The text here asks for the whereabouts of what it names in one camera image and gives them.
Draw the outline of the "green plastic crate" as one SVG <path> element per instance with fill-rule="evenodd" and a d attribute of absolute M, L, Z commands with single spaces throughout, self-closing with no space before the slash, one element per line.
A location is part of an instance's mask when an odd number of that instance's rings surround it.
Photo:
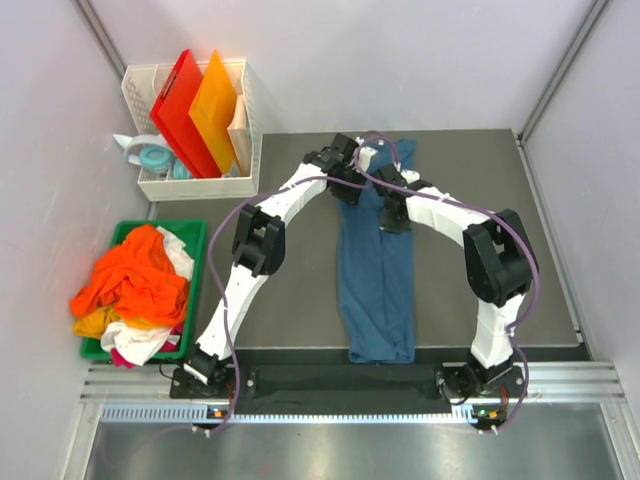
<path fill-rule="evenodd" d="M 143 224 L 162 226 L 173 232 L 185 243 L 185 250 L 194 260 L 194 270 L 191 279 L 191 289 L 188 299 L 187 318 L 181 338 L 181 343 L 176 353 L 158 353 L 151 361 L 177 361 L 184 357 L 188 344 L 192 339 L 195 326 L 195 313 L 198 304 L 198 294 L 201 284 L 201 271 L 204 262 L 205 240 L 207 239 L 206 222 L 202 219 L 174 219 L 160 221 L 135 221 L 120 222 L 115 229 L 110 248 L 122 243 L 126 236 L 134 228 Z M 101 349 L 100 340 L 82 338 L 81 356 L 90 360 L 111 360 L 111 355 Z"/>

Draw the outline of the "yellow t-shirt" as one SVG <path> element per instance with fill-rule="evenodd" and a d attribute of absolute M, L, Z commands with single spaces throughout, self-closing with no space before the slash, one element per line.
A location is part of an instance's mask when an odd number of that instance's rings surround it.
<path fill-rule="evenodd" d="M 102 306 L 85 316 L 77 318 L 72 331 L 82 338 L 100 340 L 107 327 L 120 320 L 121 316 L 113 305 Z"/>

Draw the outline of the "orange plastic board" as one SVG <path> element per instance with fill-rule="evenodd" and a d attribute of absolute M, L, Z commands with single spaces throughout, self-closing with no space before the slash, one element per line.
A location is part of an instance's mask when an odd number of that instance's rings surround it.
<path fill-rule="evenodd" d="M 222 175 L 229 174 L 237 160 L 228 133 L 237 97 L 222 58 L 214 50 L 189 108 L 189 117 Z"/>

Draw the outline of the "white slotted storage basket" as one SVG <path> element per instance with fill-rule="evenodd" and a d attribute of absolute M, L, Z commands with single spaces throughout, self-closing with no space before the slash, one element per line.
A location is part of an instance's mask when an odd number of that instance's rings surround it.
<path fill-rule="evenodd" d="M 249 173 L 229 178 L 175 180 L 170 174 L 152 174 L 141 170 L 138 186 L 149 201 L 246 198 L 258 192 L 263 125 L 255 92 L 257 77 L 245 60 L 227 61 L 225 68 L 236 93 L 245 100 L 248 137 L 251 141 Z M 158 133 L 150 118 L 150 111 L 171 69 L 170 64 L 148 64 L 129 66 L 125 71 L 121 90 L 139 134 Z"/>

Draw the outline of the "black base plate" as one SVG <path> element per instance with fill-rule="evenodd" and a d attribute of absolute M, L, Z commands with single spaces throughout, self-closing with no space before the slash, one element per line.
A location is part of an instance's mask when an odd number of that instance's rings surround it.
<path fill-rule="evenodd" d="M 240 349 L 237 357 L 219 386 L 176 369 L 170 397 L 235 399 L 236 413 L 248 414 L 400 414 L 444 413 L 462 399 L 501 404 L 524 389 L 519 366 L 482 374 L 465 348 L 419 348 L 409 364 L 355 364 L 344 348 Z"/>

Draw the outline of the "blue t-shirt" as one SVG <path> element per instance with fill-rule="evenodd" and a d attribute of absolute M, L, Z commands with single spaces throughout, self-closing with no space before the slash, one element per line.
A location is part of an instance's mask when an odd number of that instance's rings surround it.
<path fill-rule="evenodd" d="M 408 364 L 415 358 L 414 235 L 380 228 L 375 189 L 338 201 L 338 306 L 353 363 Z"/>

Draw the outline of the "wooden board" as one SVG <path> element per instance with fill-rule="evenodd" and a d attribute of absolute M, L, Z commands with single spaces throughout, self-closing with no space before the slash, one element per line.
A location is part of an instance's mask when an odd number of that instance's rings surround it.
<path fill-rule="evenodd" d="M 227 131 L 236 155 L 237 169 L 242 176 L 247 176 L 251 170 L 252 149 L 244 95 L 237 97 L 234 115 Z"/>

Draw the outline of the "red plastic board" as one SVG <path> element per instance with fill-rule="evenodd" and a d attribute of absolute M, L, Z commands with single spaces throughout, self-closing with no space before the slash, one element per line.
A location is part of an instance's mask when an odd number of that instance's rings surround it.
<path fill-rule="evenodd" d="M 202 79 L 191 50 L 184 50 L 169 72 L 150 118 L 193 177 L 218 178 L 221 171 L 189 116 Z"/>

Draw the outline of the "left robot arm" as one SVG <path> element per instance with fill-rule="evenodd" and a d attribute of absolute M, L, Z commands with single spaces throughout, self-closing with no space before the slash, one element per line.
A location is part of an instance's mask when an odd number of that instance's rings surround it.
<path fill-rule="evenodd" d="M 226 363 L 237 360 L 234 338 L 254 297 L 284 261 L 288 224 L 327 190 L 340 199 L 356 200 L 365 189 L 366 179 L 356 169 L 363 145 L 362 138 L 337 134 L 329 146 L 306 154 L 276 191 L 258 195 L 237 210 L 228 282 L 214 276 L 221 288 L 219 304 L 184 363 L 203 395 L 216 396 L 226 387 Z"/>

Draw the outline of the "orange t-shirt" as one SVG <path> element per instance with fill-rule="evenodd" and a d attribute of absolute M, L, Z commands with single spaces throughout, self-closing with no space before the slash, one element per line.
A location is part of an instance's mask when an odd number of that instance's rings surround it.
<path fill-rule="evenodd" d="M 93 267 L 89 282 L 70 301 L 85 317 L 111 306 L 129 326 L 173 329 L 186 320 L 190 281 L 177 274 L 164 235 L 150 224 L 134 228 Z"/>

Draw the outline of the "pink cloth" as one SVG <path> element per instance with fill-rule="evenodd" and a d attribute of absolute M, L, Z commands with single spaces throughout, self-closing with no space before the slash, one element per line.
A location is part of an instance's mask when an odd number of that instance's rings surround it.
<path fill-rule="evenodd" d="M 117 323 L 104 333 L 101 346 L 117 367 L 133 369 L 144 366 L 158 353 L 176 353 L 182 333 L 182 326 L 140 330 Z"/>

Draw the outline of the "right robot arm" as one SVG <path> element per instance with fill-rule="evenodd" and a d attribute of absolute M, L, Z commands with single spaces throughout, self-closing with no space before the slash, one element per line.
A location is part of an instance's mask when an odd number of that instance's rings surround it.
<path fill-rule="evenodd" d="M 515 322 L 538 267 L 519 215 L 495 213 L 459 202 L 418 178 L 407 181 L 393 165 L 372 174 L 384 199 L 381 227 L 404 233 L 414 224 L 453 240 L 464 253 L 467 282 L 478 298 L 470 353 L 477 364 L 467 370 L 469 388 L 487 396 L 504 380 L 500 367 L 513 356 Z"/>

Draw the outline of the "aluminium frame rail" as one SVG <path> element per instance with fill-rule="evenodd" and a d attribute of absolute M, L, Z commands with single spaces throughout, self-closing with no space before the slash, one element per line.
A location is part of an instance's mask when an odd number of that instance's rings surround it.
<path fill-rule="evenodd" d="M 170 400 L 170 380 L 154 365 L 131 371 L 92 365 L 80 400 L 94 403 L 164 403 Z M 620 402 L 625 399 L 610 362 L 531 362 L 528 402 Z"/>

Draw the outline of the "teal tape roll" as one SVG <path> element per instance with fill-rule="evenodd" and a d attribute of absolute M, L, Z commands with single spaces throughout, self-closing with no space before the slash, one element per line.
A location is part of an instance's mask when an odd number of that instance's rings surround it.
<path fill-rule="evenodd" d="M 172 166 L 174 155 L 167 148 L 147 145 L 140 151 L 139 161 L 145 170 L 154 174 L 162 174 Z"/>

